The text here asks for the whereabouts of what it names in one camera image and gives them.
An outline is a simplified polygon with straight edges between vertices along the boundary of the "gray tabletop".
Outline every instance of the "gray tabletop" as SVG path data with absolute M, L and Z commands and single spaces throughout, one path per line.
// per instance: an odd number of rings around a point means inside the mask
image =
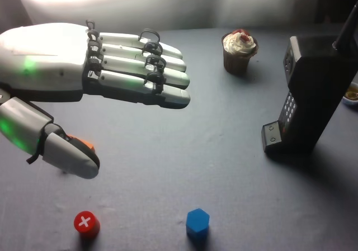
M 28 165 L 0 136 L 0 250 L 194 250 L 185 219 L 197 207 L 210 215 L 209 251 L 357 250 L 358 113 L 340 104 L 309 158 L 275 162 L 261 143 L 262 125 L 278 119 L 288 92 L 288 38 L 337 29 L 251 30 L 260 49 L 245 79 L 223 68 L 228 31 L 161 32 L 187 63 L 184 110 L 90 96 L 38 104 L 95 144 L 95 179 L 41 159 Z M 84 210 L 101 222 L 92 244 L 73 227 Z

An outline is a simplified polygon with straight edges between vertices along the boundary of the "blue hexagonal prism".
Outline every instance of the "blue hexagonal prism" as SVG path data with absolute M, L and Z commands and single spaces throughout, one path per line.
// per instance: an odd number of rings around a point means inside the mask
M 203 240 L 209 231 L 210 216 L 198 208 L 188 213 L 186 218 L 186 233 L 193 240 Z

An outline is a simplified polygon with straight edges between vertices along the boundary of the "white robotic hand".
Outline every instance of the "white robotic hand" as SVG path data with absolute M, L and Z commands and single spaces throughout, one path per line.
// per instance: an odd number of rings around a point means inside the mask
M 0 132 L 19 148 L 83 178 L 100 161 L 29 101 L 74 102 L 84 93 L 184 108 L 189 78 L 179 50 L 142 34 L 98 33 L 95 24 L 48 23 L 0 35 Z

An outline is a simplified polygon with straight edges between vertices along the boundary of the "cupcake wrapper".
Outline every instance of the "cupcake wrapper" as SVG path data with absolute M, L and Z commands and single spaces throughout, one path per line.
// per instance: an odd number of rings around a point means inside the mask
M 224 68 L 227 72 L 233 75 L 245 75 L 247 70 L 248 62 L 250 58 L 257 54 L 258 51 L 258 43 L 257 40 L 253 38 L 253 41 L 256 44 L 254 51 L 248 55 L 241 55 L 241 54 L 231 54 L 224 49 L 224 38 L 229 35 L 230 33 L 225 34 L 222 37 L 222 46 L 223 46 L 223 54 L 224 54 Z

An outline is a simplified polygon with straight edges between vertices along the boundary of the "white frosting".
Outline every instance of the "white frosting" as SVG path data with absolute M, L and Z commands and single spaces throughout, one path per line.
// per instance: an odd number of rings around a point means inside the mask
M 223 40 L 225 51 L 231 54 L 250 54 L 256 47 L 255 42 L 251 36 L 247 36 L 249 41 L 244 41 L 241 38 L 245 33 L 229 34 Z

